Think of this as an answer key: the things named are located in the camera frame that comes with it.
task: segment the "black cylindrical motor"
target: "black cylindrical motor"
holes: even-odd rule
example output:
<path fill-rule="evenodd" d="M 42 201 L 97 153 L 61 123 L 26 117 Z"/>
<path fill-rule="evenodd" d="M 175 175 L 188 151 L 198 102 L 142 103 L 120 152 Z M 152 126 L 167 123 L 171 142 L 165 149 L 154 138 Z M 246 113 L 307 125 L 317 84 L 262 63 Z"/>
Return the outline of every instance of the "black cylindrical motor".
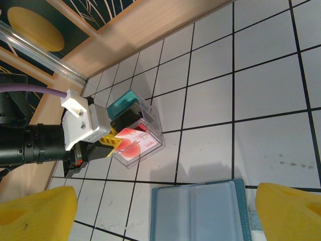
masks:
<path fill-rule="evenodd" d="M 0 127 L 0 166 L 59 161 L 68 154 L 61 125 Z"/>

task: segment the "clear plastic box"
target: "clear plastic box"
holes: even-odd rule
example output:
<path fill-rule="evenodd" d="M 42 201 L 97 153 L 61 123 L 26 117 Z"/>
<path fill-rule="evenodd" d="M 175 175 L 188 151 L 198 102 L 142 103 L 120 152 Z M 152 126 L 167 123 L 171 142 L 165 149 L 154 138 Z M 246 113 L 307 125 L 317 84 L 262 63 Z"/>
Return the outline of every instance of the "clear plastic box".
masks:
<path fill-rule="evenodd" d="M 139 162 L 146 160 L 165 147 L 162 127 L 155 105 L 150 106 L 138 95 L 137 98 L 138 101 L 134 101 L 131 105 L 135 104 L 136 109 L 140 109 L 139 113 L 141 114 L 142 118 L 127 126 L 127 128 L 133 130 L 139 129 L 139 138 L 130 143 L 128 146 L 124 144 L 126 146 L 125 148 L 121 148 L 121 150 L 118 151 L 116 150 L 112 154 L 114 158 L 120 161 L 128 169 L 137 165 Z M 115 115 L 114 120 L 116 120 L 120 115 L 121 113 Z"/>

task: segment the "teal plastic lid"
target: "teal plastic lid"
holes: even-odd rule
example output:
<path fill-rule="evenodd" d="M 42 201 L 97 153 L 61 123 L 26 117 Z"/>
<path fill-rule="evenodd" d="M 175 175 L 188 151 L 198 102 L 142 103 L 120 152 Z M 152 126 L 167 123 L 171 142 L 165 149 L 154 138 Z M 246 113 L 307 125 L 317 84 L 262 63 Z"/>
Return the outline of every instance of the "teal plastic lid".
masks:
<path fill-rule="evenodd" d="M 133 103 L 138 101 L 137 95 L 130 89 L 120 98 L 118 98 L 113 104 L 107 107 L 109 118 L 113 121 L 124 110 L 128 109 Z"/>

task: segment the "light blue binder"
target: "light blue binder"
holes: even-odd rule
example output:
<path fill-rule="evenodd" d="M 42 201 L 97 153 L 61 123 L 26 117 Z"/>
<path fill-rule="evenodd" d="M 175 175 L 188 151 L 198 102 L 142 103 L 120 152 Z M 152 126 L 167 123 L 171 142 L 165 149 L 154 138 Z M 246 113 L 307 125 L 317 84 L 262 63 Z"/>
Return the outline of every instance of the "light blue binder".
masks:
<path fill-rule="evenodd" d="M 242 179 L 153 188 L 151 241 L 251 241 Z"/>

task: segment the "white tiled floor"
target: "white tiled floor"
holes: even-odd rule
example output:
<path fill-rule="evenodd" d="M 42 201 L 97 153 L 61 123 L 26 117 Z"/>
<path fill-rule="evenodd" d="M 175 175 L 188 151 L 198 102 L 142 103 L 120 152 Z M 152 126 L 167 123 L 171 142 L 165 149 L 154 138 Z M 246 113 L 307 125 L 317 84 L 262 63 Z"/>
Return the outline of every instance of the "white tiled floor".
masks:
<path fill-rule="evenodd" d="M 321 1 L 292 5 L 237 0 L 89 80 L 101 105 L 130 87 L 152 101 L 166 148 L 129 170 L 91 161 L 66 183 L 60 162 L 50 188 L 79 194 L 70 240 L 148 240 L 160 185 L 242 177 L 251 211 L 261 182 L 321 192 Z"/>

